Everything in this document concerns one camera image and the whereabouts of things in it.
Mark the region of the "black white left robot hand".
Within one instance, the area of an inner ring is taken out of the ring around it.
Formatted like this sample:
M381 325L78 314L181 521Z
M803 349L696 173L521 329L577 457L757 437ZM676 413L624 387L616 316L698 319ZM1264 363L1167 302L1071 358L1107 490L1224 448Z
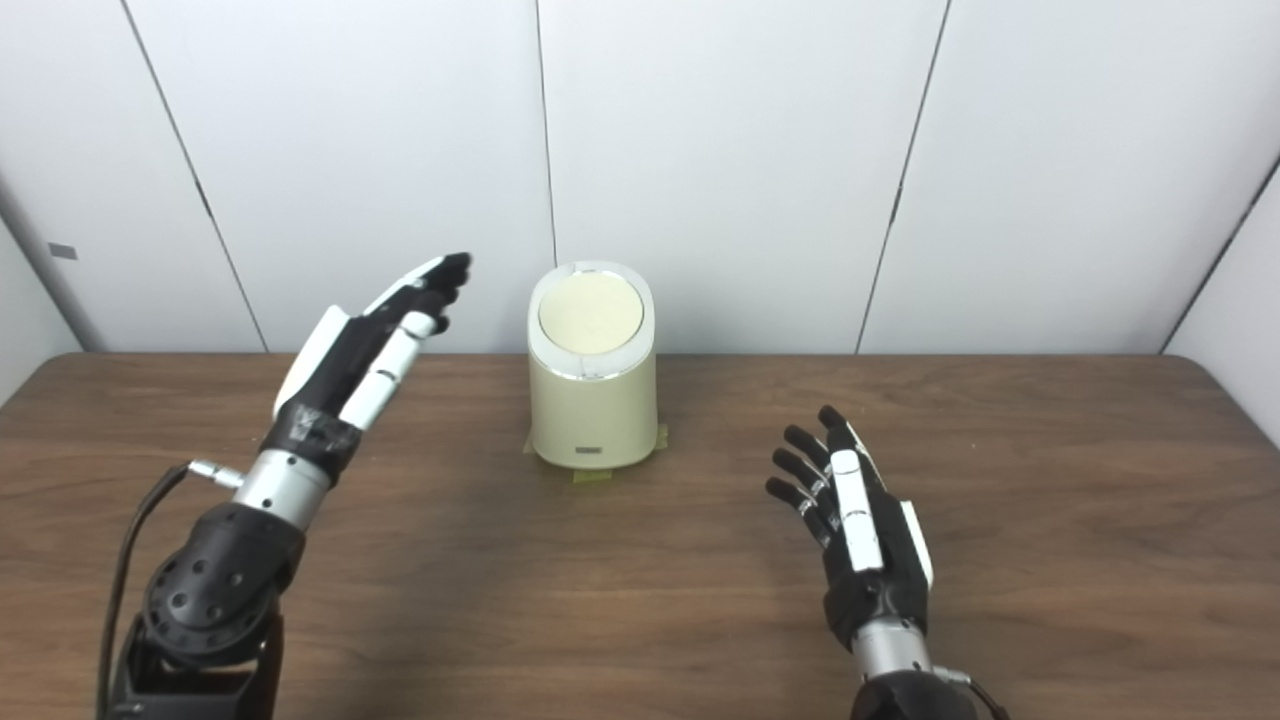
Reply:
M422 346L448 331L472 260L468 252L429 260L358 315L330 306L294 356L260 448L306 462L334 487Z

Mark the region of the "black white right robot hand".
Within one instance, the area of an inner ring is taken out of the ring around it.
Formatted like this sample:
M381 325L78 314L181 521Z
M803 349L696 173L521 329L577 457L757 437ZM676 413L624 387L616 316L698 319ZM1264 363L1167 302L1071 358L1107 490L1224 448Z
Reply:
M828 628L847 651L876 620L927 632L933 568L913 503L890 492L840 410L826 405L818 419L824 438L785 428L786 445L772 461L788 478L769 478L765 492L790 506L820 546Z

